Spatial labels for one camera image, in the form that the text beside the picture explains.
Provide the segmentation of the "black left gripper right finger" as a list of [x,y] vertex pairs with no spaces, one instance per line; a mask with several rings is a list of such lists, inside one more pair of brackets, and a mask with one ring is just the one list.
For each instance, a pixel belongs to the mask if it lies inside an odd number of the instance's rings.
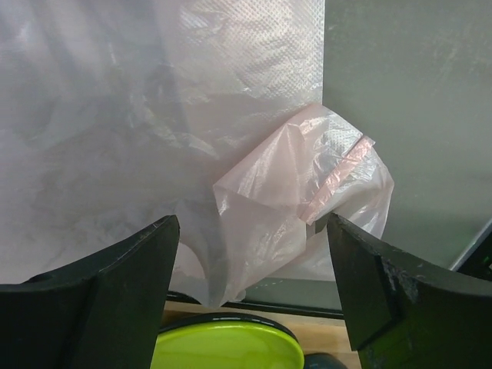
[[438,267],[331,214],[327,236],[363,368],[489,368],[491,283]]

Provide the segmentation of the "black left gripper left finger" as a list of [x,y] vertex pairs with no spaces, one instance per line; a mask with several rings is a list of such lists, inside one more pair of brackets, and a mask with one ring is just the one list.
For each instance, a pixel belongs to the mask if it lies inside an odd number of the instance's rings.
[[147,368],[180,235],[166,216],[61,268],[1,287],[3,368]]

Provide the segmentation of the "pink plastic trash bag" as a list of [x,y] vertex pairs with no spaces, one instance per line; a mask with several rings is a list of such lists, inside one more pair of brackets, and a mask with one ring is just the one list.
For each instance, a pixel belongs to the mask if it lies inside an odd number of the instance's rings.
[[322,96],[323,1],[3,1],[1,281],[174,214],[223,241],[213,184]]
[[170,289],[217,308],[264,278],[332,282],[328,215],[380,238],[393,190],[374,141],[310,105],[214,183],[219,239],[181,238]]

